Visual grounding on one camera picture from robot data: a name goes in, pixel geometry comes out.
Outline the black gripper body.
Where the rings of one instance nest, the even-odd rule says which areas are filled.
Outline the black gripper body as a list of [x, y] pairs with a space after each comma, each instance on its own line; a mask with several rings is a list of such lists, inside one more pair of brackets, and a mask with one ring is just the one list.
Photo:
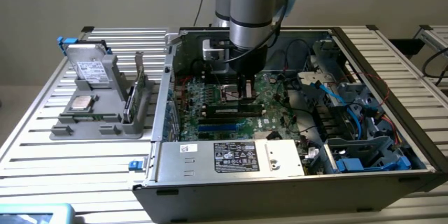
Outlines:
[[230, 67], [234, 71], [243, 75], [255, 75], [266, 67], [267, 54], [269, 46], [265, 45], [245, 57], [241, 57], [238, 60], [230, 62]]

